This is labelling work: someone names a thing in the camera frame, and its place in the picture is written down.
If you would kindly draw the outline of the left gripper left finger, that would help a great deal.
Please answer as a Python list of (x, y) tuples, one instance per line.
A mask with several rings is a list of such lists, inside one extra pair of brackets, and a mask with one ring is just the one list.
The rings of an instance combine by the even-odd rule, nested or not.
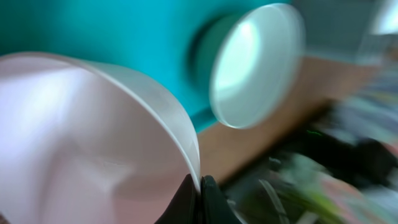
[(197, 224), (197, 221), (197, 191), (188, 174), (155, 224)]

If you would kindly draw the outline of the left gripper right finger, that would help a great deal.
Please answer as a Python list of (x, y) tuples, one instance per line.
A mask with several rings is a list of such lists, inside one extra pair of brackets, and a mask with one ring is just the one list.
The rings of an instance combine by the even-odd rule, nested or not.
[(201, 214), (205, 224), (241, 224), (210, 175), (201, 178)]

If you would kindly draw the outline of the small pink plate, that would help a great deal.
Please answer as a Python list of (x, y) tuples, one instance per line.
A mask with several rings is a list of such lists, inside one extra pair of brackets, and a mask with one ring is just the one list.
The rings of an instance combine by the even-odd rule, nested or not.
[(1, 215), (9, 223), (154, 223), (200, 192), (195, 128), (153, 78), (25, 52), (1, 57)]

